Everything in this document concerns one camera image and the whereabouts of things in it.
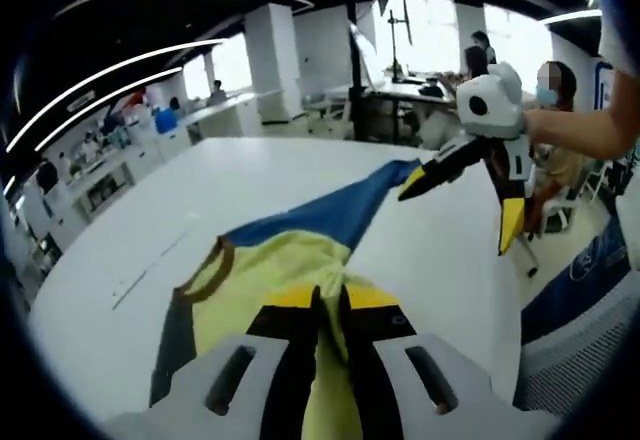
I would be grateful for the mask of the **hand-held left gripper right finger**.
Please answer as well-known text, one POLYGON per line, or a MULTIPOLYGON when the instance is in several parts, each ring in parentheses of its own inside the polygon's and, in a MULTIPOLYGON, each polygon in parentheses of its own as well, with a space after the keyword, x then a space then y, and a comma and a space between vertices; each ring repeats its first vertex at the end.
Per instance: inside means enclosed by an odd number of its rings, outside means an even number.
POLYGON ((517 413, 483 369, 440 338, 416 332, 397 299, 342 288, 348 369, 366 439, 512 439, 517 413))

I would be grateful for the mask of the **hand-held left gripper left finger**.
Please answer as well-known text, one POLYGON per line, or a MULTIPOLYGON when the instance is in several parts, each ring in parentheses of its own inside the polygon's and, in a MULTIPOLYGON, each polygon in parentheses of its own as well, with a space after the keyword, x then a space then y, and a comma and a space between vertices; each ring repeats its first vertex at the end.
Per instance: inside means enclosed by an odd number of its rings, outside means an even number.
POLYGON ((166 397, 107 424, 111 439, 299 439, 321 320, 317 285, 266 301, 246 333, 179 369, 166 397))

